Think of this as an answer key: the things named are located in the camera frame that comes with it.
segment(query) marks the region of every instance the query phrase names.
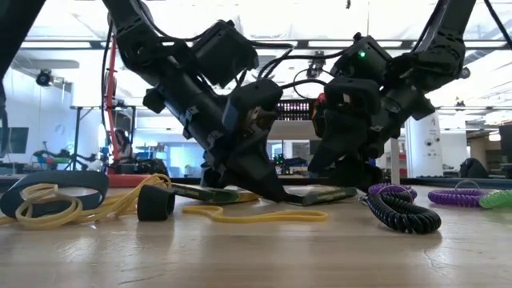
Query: coiled cord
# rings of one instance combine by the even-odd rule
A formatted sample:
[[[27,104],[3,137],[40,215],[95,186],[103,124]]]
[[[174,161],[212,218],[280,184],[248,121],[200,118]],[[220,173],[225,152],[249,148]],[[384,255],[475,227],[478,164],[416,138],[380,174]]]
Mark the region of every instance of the coiled cord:
[[[380,222],[395,231],[429,234],[441,226],[441,217],[437,213],[413,204],[414,196],[409,186],[377,184],[369,191],[372,192],[364,202]]]
[[[459,189],[458,187],[465,183],[472,183],[476,189]],[[460,207],[480,207],[479,200],[485,196],[487,192],[480,190],[480,187],[471,180],[460,181],[455,189],[442,189],[429,192],[428,198],[435,204],[451,205]]]
[[[512,190],[504,190],[487,194],[478,200],[481,208],[505,208],[512,207]]]
[[[416,199],[418,192],[408,185],[395,185],[391,183],[380,183],[371,186],[368,189],[368,194],[380,194],[380,193],[397,193],[397,192],[408,192],[413,199]]]

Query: green object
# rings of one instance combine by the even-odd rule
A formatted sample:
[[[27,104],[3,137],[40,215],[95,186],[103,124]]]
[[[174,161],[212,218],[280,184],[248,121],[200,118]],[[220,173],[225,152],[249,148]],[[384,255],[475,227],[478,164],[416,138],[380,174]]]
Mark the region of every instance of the green object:
[[[512,190],[488,194],[478,200],[482,208],[495,209],[512,207]]]
[[[71,161],[69,158],[54,158],[54,160],[57,164],[67,164]]]
[[[298,206],[312,206],[352,198],[358,191],[353,187],[323,185],[291,186],[286,188],[290,194],[286,202]]]
[[[185,184],[172,184],[170,191],[178,196],[213,204],[249,202],[259,198],[256,194],[247,190],[205,188]]]

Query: black coiled cord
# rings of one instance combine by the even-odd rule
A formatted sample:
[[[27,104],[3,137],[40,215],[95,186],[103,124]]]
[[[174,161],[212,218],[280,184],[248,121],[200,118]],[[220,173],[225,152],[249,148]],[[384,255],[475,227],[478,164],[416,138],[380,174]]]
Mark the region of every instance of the black coiled cord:
[[[432,210],[412,204],[407,192],[368,195],[371,212],[389,228],[403,233],[428,234],[441,226],[441,217]]]

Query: camera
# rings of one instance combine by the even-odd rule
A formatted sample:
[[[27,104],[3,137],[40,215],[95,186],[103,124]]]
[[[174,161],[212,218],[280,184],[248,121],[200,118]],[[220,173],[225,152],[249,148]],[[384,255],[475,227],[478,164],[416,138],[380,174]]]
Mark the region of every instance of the camera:
[[[54,84],[54,77],[50,69],[42,69],[36,77],[35,82],[41,87],[50,87]]]

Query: green coiled cord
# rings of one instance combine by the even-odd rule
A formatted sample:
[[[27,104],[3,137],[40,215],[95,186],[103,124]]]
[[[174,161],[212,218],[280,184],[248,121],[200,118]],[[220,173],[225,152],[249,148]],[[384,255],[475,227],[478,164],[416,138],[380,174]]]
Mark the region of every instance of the green coiled cord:
[[[512,190],[503,190],[488,194],[478,201],[482,208],[495,209],[512,207]]]

